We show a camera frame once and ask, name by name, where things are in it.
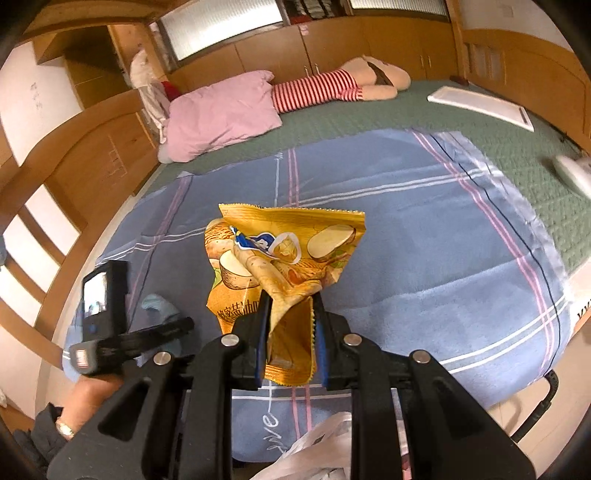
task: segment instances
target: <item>blue bed sheet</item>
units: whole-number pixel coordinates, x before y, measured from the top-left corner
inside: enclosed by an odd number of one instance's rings
[[[132,330],[159,321],[139,306],[158,293],[196,320],[185,353],[220,335],[203,231],[232,202],[364,211],[367,233],[323,292],[326,309],[387,351],[430,351],[484,407],[544,375],[566,347],[566,272],[528,202],[460,133],[392,129],[182,176],[142,200],[98,260],[130,262]],[[81,334],[78,314],[66,347]],[[67,353],[64,370],[75,376]],[[276,460],[349,409],[349,392],[316,379],[234,391],[233,455]]]

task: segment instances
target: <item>wristwatch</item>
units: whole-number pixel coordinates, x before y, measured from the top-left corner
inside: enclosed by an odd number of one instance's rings
[[[74,438],[74,430],[72,430],[68,425],[62,422],[61,417],[58,417],[56,420],[56,428],[57,431],[60,432],[60,435],[64,437],[66,440],[72,440]]]

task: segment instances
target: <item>dark sleeve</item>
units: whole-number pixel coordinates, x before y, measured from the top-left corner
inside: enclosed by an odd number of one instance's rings
[[[56,420],[60,415],[61,408],[47,404],[45,410],[35,418],[32,431],[15,430],[13,434],[25,455],[43,473],[47,473],[49,463],[67,443],[56,428]]]

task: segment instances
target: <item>window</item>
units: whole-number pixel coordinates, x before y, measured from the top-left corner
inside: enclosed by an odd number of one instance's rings
[[[353,9],[395,9],[447,16],[445,0],[350,0]]]
[[[283,21],[275,0],[193,0],[161,19],[175,56],[187,58],[222,40]]]

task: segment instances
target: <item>green bed sheet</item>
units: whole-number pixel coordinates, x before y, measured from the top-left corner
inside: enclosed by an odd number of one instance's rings
[[[182,171],[204,174],[230,163],[253,160],[320,140],[380,128],[417,127],[460,131],[468,137],[530,201],[556,242],[569,272],[591,255],[591,202],[572,193],[556,176],[551,159],[580,155],[560,133],[530,114],[535,133],[490,116],[437,105],[427,96],[449,82],[414,82],[394,100],[331,102],[282,115],[283,126],[246,142],[167,165],[151,185],[153,192]]]

